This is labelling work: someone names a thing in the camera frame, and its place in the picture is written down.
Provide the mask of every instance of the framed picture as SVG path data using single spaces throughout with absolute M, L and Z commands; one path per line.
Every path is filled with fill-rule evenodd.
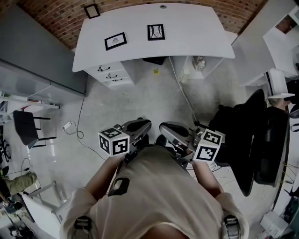
M 84 10 L 86 11 L 89 19 L 100 16 L 98 7 L 95 3 L 84 7 Z
M 106 50 L 110 50 L 124 44 L 127 44 L 127 39 L 124 32 L 105 39 Z
M 165 40 L 163 24 L 148 25 L 148 40 Z

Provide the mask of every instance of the white cabinet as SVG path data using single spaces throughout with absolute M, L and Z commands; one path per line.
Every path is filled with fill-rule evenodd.
M 135 81 L 134 61 L 99 65 L 85 71 L 111 90 L 132 86 Z

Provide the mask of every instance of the strap buckle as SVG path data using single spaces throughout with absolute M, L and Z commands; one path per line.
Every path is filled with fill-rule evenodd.
M 224 218 L 224 224 L 227 229 L 227 234 L 229 239 L 239 239 L 241 230 L 239 227 L 238 218 L 233 215 L 228 215 Z

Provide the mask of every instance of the black chair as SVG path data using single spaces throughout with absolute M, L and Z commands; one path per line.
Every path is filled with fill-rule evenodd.
M 289 123 L 287 112 L 266 108 L 263 90 L 245 104 L 220 106 L 209 127 L 225 134 L 216 156 L 219 166 L 230 166 L 242 193 L 248 196 L 253 180 L 275 186 Z
M 37 130 L 41 129 L 36 128 L 34 119 L 50 120 L 50 118 L 34 117 L 32 113 L 24 111 L 14 111 L 13 117 L 15 130 L 19 135 L 22 143 L 29 149 L 46 146 L 45 144 L 35 145 L 38 141 L 56 139 L 56 137 L 39 139 L 37 135 Z

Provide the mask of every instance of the beige shirt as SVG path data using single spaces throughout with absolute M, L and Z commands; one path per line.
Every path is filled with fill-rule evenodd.
M 159 224 L 171 225 L 190 239 L 221 239 L 226 238 L 226 215 L 238 218 L 242 239 L 249 233 L 230 194 L 212 197 L 158 146 L 145 148 L 123 167 L 113 191 L 101 200 L 85 189 L 73 192 L 62 239 L 71 238 L 74 222 L 83 215 L 93 221 L 94 239 L 139 239 Z

